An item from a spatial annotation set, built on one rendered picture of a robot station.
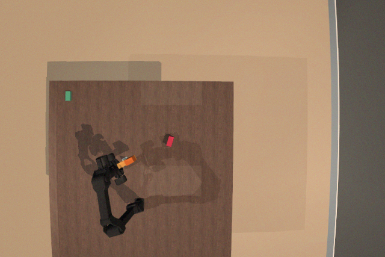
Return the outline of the small green block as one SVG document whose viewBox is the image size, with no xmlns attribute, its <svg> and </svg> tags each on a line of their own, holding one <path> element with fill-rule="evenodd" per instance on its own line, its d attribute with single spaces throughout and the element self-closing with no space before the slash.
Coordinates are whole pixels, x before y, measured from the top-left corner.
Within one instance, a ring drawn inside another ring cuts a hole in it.
<svg viewBox="0 0 385 257">
<path fill-rule="evenodd" d="M 66 101 L 72 101 L 72 92 L 66 91 Z"/>
</svg>

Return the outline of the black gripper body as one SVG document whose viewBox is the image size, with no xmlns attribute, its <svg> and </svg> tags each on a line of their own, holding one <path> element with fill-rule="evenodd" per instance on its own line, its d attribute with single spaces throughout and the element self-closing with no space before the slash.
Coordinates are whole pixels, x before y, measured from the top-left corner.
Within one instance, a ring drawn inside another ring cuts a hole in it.
<svg viewBox="0 0 385 257">
<path fill-rule="evenodd" d="M 120 171 L 117 164 L 115 164 L 116 162 L 114 161 L 114 159 L 115 159 L 114 154 L 111 153 L 111 154 L 107 155 L 107 157 L 108 157 L 109 163 L 110 163 L 109 169 L 113 169 L 114 173 L 115 173 L 114 176 L 116 176 L 118 178 L 118 179 L 115 179 L 116 184 L 121 185 L 122 183 L 125 183 L 127 181 L 126 176 L 125 175 L 122 176 L 122 174 L 123 174 L 122 171 Z"/>
</svg>

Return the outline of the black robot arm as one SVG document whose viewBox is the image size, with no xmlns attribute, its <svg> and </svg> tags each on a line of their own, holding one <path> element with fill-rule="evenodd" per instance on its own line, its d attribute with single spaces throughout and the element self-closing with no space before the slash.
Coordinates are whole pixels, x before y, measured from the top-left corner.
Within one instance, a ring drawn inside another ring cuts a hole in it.
<svg viewBox="0 0 385 257">
<path fill-rule="evenodd" d="M 126 212 L 118 219 L 112 215 L 109 202 L 108 188 L 111 185 L 110 179 L 114 177 L 113 169 L 109 169 L 110 163 L 107 155 L 96 158 L 98 169 L 94 171 L 91 183 L 93 190 L 97 193 L 100 224 L 103 232 L 109 237 L 118 236 L 125 232 L 125 225 L 130 218 L 139 212 L 144 212 L 144 199 L 135 199 L 134 203 L 126 206 Z"/>
</svg>

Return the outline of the red rectangular block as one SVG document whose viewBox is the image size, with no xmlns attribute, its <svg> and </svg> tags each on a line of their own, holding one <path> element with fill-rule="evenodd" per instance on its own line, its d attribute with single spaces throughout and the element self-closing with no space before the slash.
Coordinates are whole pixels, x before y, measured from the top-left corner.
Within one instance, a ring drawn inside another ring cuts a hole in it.
<svg viewBox="0 0 385 257">
<path fill-rule="evenodd" d="M 174 139 L 173 136 L 169 136 L 168 141 L 167 141 L 167 145 L 166 145 L 166 146 L 170 146 L 170 147 L 171 147 L 171 145 L 172 145 L 172 143 L 173 143 L 173 139 Z"/>
</svg>

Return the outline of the orange bar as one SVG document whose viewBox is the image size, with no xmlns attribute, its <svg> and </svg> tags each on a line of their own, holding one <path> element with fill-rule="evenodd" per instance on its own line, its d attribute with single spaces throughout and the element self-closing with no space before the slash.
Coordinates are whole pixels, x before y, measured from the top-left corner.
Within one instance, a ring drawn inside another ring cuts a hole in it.
<svg viewBox="0 0 385 257">
<path fill-rule="evenodd" d="M 136 159 L 137 158 L 135 157 L 135 155 L 132 155 L 128 159 L 118 163 L 117 166 L 118 166 L 118 168 L 121 168 L 123 166 L 128 166 L 129 164 L 133 163 Z"/>
</svg>

